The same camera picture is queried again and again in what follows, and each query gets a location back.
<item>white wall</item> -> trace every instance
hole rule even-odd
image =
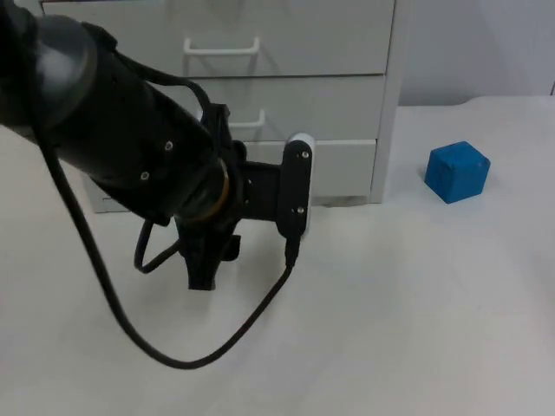
[[[549,94],[555,0],[412,0],[401,104]]]

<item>drawer handle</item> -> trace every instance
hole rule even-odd
[[[248,56],[260,51],[260,38],[255,37],[250,48],[245,49],[194,49],[190,37],[185,38],[185,55],[189,56]]]
[[[202,111],[199,110],[197,112],[197,120],[202,119]],[[235,129],[235,130],[254,130],[254,129],[258,129],[258,128],[262,128],[264,127],[264,125],[266,124],[266,112],[264,110],[260,110],[260,113],[258,114],[258,120],[256,121],[247,121],[247,122],[236,122],[236,123],[229,123],[229,128],[230,129]]]

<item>cabinet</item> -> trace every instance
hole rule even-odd
[[[382,201],[408,0],[48,2],[43,9],[99,24],[122,53],[195,78],[229,106],[233,137],[247,143],[250,159],[278,162],[288,137],[312,135],[316,197]],[[199,111],[185,89],[162,90]],[[114,208],[95,198],[97,211]]]

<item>drawer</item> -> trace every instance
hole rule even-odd
[[[49,15],[98,24],[118,40],[118,50],[150,67],[183,72],[183,39],[159,0],[44,3]]]
[[[235,140],[285,141],[306,132],[320,141],[373,140],[378,137],[384,78],[381,76],[201,80],[212,102],[231,111]],[[194,95],[184,88],[162,88],[192,114]]]
[[[190,41],[185,74],[208,77],[384,74],[394,3],[173,2],[176,23]],[[241,55],[218,57],[215,49]]]
[[[97,23],[120,51],[193,77],[384,74],[395,0],[46,3]]]
[[[284,143],[247,143],[248,159],[281,164]],[[315,197],[368,197],[374,169],[375,140],[317,141]]]

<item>table surface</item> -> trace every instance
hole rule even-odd
[[[0,413],[553,414],[554,114],[551,98],[400,108],[386,203],[315,209],[283,293],[194,372],[122,334],[38,151],[2,131]],[[431,149],[459,140],[492,169],[480,197],[445,205],[422,175]],[[244,222],[218,289],[190,292],[178,257],[133,269],[138,218],[88,217],[133,323],[183,359],[219,346],[282,271],[274,227]],[[174,238],[157,230],[153,249]]]

